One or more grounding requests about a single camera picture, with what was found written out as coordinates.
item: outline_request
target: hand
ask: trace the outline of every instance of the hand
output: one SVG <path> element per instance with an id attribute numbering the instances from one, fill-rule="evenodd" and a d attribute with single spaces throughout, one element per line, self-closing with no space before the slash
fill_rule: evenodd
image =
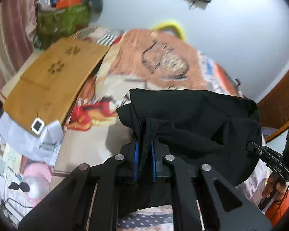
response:
<path id="1" fill-rule="evenodd" d="M 262 192 L 262 197 L 270 197 L 271 192 L 273 191 L 273 187 L 278 179 L 278 176 L 275 175 L 274 173 L 271 173 L 269 179 L 267 180 L 267 185 L 265 186 L 263 192 Z M 276 189 L 279 192 L 275 200 L 282 200 L 284 195 L 287 192 L 287 187 L 288 187 L 289 182 L 287 183 L 281 183 L 278 182 L 276 184 Z"/>

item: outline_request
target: black fabric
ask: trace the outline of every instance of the black fabric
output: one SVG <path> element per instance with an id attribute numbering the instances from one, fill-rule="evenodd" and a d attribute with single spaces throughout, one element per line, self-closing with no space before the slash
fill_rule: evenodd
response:
<path id="1" fill-rule="evenodd" d="M 150 143 L 155 136 L 186 163 L 210 164 L 232 185 L 245 181 L 258 158 L 246 150 L 261 145 L 254 101 L 204 90 L 130 90 L 131 103 L 118 108 L 121 122 L 139 140 L 139 185 L 120 192 L 119 216 L 137 209 L 171 204 L 170 187 L 146 185 Z"/>

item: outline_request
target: paw print engraving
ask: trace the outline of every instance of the paw print engraving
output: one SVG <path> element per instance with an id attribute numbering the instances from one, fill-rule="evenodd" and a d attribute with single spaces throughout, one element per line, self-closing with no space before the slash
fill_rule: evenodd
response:
<path id="1" fill-rule="evenodd" d="M 76 55 L 80 51 L 80 48 L 78 46 L 75 47 L 69 47 L 68 49 L 65 50 L 65 53 L 67 55 Z"/>
<path id="2" fill-rule="evenodd" d="M 47 70 L 51 74 L 55 74 L 56 72 L 61 72 L 64 67 L 64 63 L 58 61 L 57 63 L 52 63 L 50 68 Z"/>

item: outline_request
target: striped curtain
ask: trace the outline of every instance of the striped curtain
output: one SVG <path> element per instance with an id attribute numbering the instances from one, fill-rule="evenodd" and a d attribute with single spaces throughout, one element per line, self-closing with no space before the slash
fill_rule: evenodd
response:
<path id="1" fill-rule="evenodd" d="M 0 4 L 0 89 L 32 53 L 35 0 L 2 0 Z"/>

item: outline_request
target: yellow hose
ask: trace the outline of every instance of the yellow hose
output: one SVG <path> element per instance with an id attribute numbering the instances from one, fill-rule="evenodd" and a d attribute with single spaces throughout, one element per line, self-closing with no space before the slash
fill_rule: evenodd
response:
<path id="1" fill-rule="evenodd" d="M 182 29 L 182 27 L 174 22 L 174 21 L 167 21 L 167 22 L 163 22 L 159 25 L 156 25 L 153 30 L 162 30 L 162 29 L 165 29 L 165 28 L 173 28 L 177 34 L 177 36 L 182 40 L 182 41 L 186 41 L 186 38 L 185 38 L 185 34 L 184 34 L 184 31 Z"/>

